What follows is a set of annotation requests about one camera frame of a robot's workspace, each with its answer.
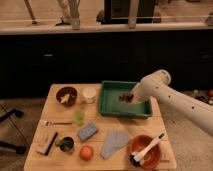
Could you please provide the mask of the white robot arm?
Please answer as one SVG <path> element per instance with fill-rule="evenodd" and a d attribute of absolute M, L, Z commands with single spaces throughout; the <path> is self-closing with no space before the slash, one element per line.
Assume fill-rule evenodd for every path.
<path fill-rule="evenodd" d="M 133 99 L 138 102 L 155 97 L 213 137 L 213 107 L 182 94 L 169 87 L 171 76 L 164 69 L 157 70 L 144 76 L 132 89 Z"/>

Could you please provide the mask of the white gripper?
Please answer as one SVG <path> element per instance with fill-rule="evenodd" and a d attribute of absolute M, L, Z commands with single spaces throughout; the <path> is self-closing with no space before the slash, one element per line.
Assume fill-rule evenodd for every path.
<path fill-rule="evenodd" d="M 132 103 L 134 104 L 142 103 L 149 99 L 149 96 L 145 93 L 139 84 L 136 84 L 133 87 L 131 94 L 133 95 Z"/>

